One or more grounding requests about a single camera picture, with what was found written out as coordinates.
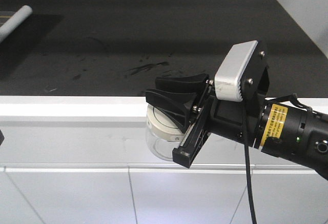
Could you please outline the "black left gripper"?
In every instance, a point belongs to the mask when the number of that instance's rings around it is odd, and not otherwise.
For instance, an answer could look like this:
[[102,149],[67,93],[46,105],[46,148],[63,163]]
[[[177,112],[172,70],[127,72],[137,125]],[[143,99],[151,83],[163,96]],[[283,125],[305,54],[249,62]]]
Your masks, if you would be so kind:
[[2,131],[0,130],[0,146],[2,145],[3,141],[4,141],[4,135],[3,135]]

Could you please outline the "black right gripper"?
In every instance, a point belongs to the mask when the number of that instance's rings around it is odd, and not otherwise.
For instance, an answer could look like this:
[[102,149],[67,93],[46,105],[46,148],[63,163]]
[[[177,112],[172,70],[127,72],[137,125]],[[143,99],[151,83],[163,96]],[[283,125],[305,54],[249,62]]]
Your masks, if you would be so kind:
[[[207,74],[188,77],[157,77],[156,89],[146,90],[146,102],[164,113],[186,132],[197,93],[208,80]],[[260,109],[267,94],[267,85],[260,84],[253,97],[245,102],[218,100],[214,88],[207,86],[203,106],[182,144],[173,149],[173,161],[189,168],[210,134],[253,147]]]

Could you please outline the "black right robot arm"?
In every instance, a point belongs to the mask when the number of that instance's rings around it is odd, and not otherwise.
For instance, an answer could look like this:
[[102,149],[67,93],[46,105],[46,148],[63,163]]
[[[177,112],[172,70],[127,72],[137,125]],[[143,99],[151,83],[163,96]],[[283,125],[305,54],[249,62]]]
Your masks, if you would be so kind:
[[173,161],[189,168],[211,134],[315,170],[327,178],[327,115],[302,104],[295,94],[266,99],[266,77],[254,91],[240,87],[241,99],[218,93],[207,74],[158,77],[146,102],[184,135]]

